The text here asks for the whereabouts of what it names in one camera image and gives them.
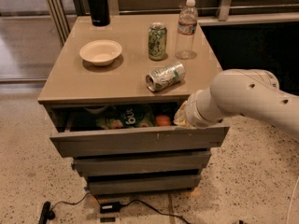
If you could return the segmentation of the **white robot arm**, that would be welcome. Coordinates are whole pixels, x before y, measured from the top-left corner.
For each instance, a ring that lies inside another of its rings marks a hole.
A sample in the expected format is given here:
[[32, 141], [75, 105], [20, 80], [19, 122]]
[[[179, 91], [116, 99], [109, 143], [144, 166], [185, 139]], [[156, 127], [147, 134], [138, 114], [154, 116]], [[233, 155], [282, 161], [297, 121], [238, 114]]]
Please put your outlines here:
[[267, 122], [299, 139], [299, 97], [281, 91], [278, 79], [265, 70], [230, 69], [218, 73], [207, 89], [189, 96], [174, 123], [205, 129], [238, 115]]

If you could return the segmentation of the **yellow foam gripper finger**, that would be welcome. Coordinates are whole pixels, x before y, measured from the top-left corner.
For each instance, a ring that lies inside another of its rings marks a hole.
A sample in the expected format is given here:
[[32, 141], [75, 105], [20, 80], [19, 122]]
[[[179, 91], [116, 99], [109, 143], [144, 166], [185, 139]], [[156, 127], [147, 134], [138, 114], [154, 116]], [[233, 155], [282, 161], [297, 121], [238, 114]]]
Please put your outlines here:
[[192, 118], [193, 118], [192, 105], [188, 101], [185, 101], [176, 112], [174, 116], [174, 123], [177, 126], [193, 128]]

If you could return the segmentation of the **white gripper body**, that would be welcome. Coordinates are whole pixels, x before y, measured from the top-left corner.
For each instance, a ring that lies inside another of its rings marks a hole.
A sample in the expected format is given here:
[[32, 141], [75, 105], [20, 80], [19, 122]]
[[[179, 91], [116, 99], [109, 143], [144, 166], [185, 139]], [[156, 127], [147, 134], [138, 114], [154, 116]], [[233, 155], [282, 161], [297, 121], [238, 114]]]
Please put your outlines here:
[[187, 100], [184, 114], [187, 122], [196, 128], [213, 126], [224, 118], [210, 94], [210, 89], [191, 94]]

